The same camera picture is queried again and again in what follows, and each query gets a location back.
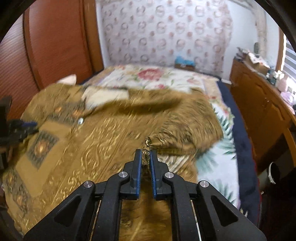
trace red-brown wardrobe door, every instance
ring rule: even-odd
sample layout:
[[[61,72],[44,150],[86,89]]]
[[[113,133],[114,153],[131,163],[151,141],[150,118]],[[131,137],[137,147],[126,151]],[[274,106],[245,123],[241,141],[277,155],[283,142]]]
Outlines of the red-brown wardrobe door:
[[[70,74],[92,75],[83,0],[37,0],[25,12],[25,39],[37,84],[44,88]]]
[[[25,49],[23,16],[20,16],[0,43],[0,97],[12,95],[8,118],[19,118],[37,93]]]

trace cardboard box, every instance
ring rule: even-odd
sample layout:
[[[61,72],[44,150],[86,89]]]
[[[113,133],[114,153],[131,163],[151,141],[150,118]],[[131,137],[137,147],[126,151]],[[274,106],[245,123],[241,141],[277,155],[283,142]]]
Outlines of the cardboard box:
[[[269,67],[267,67],[266,65],[264,65],[261,62],[254,63],[254,61],[252,61],[251,59],[252,59],[252,56],[247,55],[245,62],[248,65],[250,65],[254,70],[258,71],[259,73],[261,73],[263,75],[266,75],[269,70]]]

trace window blind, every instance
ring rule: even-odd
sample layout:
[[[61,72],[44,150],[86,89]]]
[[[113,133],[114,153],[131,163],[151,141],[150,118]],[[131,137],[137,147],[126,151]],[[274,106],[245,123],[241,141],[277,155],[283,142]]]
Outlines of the window blind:
[[[287,39],[286,57],[283,71],[296,80],[296,53]]]

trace triangular cutout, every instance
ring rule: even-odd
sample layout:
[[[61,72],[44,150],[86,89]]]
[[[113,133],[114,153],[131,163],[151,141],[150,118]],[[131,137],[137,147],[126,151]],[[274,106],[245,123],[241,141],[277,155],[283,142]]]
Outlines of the triangular cutout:
[[[64,225],[66,227],[69,227],[71,223],[73,222],[75,213],[78,209],[78,206],[80,204],[81,197],[77,196],[74,198],[74,200],[70,203],[68,203],[63,209],[61,209],[58,214],[54,217],[54,221]]]
[[[219,221],[223,227],[238,221],[238,217],[229,210],[216,196],[211,196]]]

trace patterned wallpaper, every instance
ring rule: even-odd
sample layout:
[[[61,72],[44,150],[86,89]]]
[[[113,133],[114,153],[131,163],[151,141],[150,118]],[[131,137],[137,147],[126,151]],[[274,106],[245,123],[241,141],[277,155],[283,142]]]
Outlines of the patterned wallpaper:
[[[125,0],[102,6],[110,61],[173,66],[176,56],[221,74],[232,34],[226,0]]]

